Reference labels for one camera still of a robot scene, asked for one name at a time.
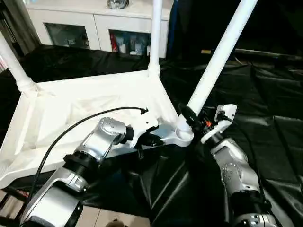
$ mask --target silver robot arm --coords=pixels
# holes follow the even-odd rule
[[[75,152],[64,157],[63,167],[57,169],[34,195],[21,217],[21,225],[75,226],[82,212],[82,203],[68,191],[84,192],[89,183],[95,180],[95,172],[112,145],[125,139],[132,140],[133,135],[132,128],[124,123],[102,118]]]
[[[232,124],[235,112],[235,105],[218,106],[216,126],[204,118],[200,124],[201,142],[211,147],[211,154],[220,168],[221,180],[233,211],[232,226],[277,227],[274,217],[264,204],[258,175],[249,166],[246,154],[233,139],[222,136],[222,132]]]

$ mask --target tiled floor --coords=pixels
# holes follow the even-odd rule
[[[0,190],[0,201],[5,193]],[[22,202],[10,197],[0,212],[0,216],[14,218],[22,206]],[[110,222],[118,220],[128,227],[150,227],[147,218],[130,214],[123,214],[109,210],[101,210],[93,207],[84,207],[76,227],[106,227]]]

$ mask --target black cable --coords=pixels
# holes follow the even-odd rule
[[[29,201],[31,200],[33,194],[34,194],[34,191],[35,191],[35,186],[36,186],[36,183],[38,181],[38,178],[39,178],[39,175],[41,174],[41,171],[42,171],[42,168],[43,168],[43,165],[48,157],[48,155],[50,154],[51,150],[54,148],[54,146],[56,145],[56,143],[65,135],[67,134],[70,130],[72,130],[73,128],[77,127],[79,124],[93,118],[93,117],[96,117],[96,116],[99,116],[99,115],[102,115],[102,114],[106,114],[106,113],[109,113],[109,112],[112,112],[112,111],[116,111],[116,110],[124,110],[124,109],[134,109],[134,110],[141,110],[141,114],[147,112],[147,110],[145,109],[142,109],[142,108],[139,108],[139,107],[131,107],[131,106],[126,106],[126,107],[118,107],[118,108],[114,108],[114,109],[110,109],[110,110],[105,110],[105,111],[102,111],[102,112],[99,112],[99,113],[95,113],[91,116],[88,116],[80,121],[78,121],[77,123],[73,124],[71,127],[69,127],[68,129],[66,129],[63,133],[61,133],[60,136],[58,136],[54,142],[50,145],[50,147],[48,148],[47,152],[45,153],[40,165],[39,165],[39,168],[37,170],[37,173],[35,175],[35,178],[34,178],[34,181],[32,183],[32,186],[31,186],[31,190],[28,194],[28,198],[27,198],[27,201],[24,203],[24,208],[26,207],[26,205],[29,203]]]
[[[265,198],[265,194],[264,194],[264,188],[263,188],[263,184],[262,184],[262,181],[261,181],[261,174],[260,174],[260,170],[259,170],[259,167],[258,167],[258,161],[257,161],[257,157],[256,157],[256,152],[252,146],[252,142],[250,140],[250,137],[249,135],[247,134],[247,132],[241,127],[239,126],[238,123],[236,123],[234,120],[226,117],[226,116],[222,116],[222,118],[224,120],[227,120],[231,123],[233,123],[233,125],[235,125],[241,132],[242,134],[245,136],[247,142],[248,142],[248,145],[250,147],[250,151],[251,151],[251,154],[252,154],[252,158],[253,158],[253,161],[254,161],[254,167],[255,167],[255,171],[257,173],[257,176],[258,176],[258,183],[259,183],[259,187],[260,187],[260,194],[261,194],[261,198],[262,198],[262,202],[265,204],[267,202],[266,198]]]

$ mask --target white cabinet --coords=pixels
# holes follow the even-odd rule
[[[173,1],[163,0],[159,52],[162,58],[166,56]],[[125,44],[127,53],[136,54],[136,35],[136,40],[140,39],[136,45],[144,43],[145,53],[150,45],[152,0],[130,0],[125,9],[108,9],[107,0],[35,0],[26,7],[42,44],[111,52],[114,36],[119,39],[117,45]]]
[[[92,14],[28,10],[42,44],[100,50]]]

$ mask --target white plastic pipe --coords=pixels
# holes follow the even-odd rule
[[[2,32],[0,31],[0,55],[5,61],[8,69],[16,80],[19,91],[27,91],[35,87],[34,82],[27,74],[24,72],[19,61],[15,57],[10,46],[6,42]]]
[[[150,64],[148,66],[149,74],[160,74],[159,66],[159,47],[161,33],[161,17],[162,17],[163,0],[153,0],[152,22],[151,22],[151,54]]]
[[[241,0],[188,106],[199,115],[258,0]]]

